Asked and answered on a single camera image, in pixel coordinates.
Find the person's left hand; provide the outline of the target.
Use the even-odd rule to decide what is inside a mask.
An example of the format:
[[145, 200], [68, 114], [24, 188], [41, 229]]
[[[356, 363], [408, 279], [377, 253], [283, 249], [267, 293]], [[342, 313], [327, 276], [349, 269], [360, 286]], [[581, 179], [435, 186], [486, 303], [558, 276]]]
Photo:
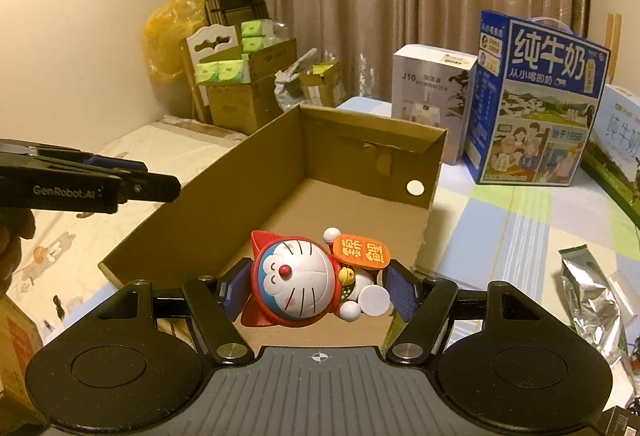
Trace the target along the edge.
[[0, 225], [0, 292], [6, 294], [22, 259], [22, 240], [34, 237], [36, 223], [29, 209], [2, 209]]

